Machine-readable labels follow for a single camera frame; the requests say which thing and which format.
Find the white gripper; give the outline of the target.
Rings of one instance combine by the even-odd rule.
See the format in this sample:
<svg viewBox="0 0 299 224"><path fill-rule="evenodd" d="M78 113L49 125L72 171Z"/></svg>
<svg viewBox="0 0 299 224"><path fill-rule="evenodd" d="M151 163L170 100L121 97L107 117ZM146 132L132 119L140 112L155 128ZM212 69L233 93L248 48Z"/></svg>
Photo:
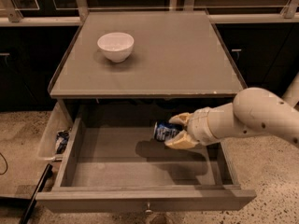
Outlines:
<svg viewBox="0 0 299 224"><path fill-rule="evenodd" d="M180 113L173 116L169 122L187 128L174 138L165 141L167 147L173 149L189 149L200 144L203 146L219 142L208 126L209 107L197 109L193 113Z"/></svg>

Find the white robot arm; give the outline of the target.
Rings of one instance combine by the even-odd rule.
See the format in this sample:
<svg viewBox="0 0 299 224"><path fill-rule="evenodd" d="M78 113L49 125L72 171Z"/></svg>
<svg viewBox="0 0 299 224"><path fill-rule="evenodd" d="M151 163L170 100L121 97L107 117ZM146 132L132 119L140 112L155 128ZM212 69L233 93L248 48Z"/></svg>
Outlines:
<svg viewBox="0 0 299 224"><path fill-rule="evenodd" d="M179 134L165 142L173 149L209 146L228 137L264 134L299 144L299 112L273 92L262 88L244 89L229 104L180 113L169 122L183 127Z"/></svg>

